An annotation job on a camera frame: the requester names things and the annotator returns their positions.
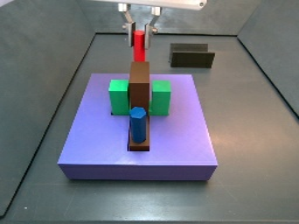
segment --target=purple block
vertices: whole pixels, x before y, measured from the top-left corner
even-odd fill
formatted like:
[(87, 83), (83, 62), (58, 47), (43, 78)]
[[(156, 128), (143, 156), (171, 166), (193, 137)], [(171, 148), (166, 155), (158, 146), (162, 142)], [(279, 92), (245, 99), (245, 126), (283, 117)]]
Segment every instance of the purple block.
[(169, 116), (151, 116), (151, 150), (127, 151), (128, 115), (111, 115), (108, 83), (128, 74), (92, 74), (60, 154), (70, 179), (209, 180), (218, 167), (191, 75), (152, 74), (169, 80)]

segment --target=gray floor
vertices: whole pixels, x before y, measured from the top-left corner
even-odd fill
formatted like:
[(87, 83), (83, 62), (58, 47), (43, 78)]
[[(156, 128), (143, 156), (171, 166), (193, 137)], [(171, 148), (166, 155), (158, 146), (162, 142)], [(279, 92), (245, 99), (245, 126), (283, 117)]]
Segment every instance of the gray floor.
[[(213, 69), (170, 68), (209, 43)], [(211, 181), (70, 181), (56, 165), (91, 73), (128, 73), (126, 36), (96, 36), (6, 221), (299, 221), (299, 125), (237, 38), (156, 36), (152, 74), (193, 74), (219, 159)]]

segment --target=blue cylinder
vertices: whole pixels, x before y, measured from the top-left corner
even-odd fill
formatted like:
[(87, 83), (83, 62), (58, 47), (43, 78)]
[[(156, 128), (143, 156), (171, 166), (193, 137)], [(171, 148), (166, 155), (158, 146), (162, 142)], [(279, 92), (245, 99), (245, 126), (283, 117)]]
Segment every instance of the blue cylinder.
[(146, 109), (134, 107), (130, 110), (131, 136), (135, 143), (146, 140)]

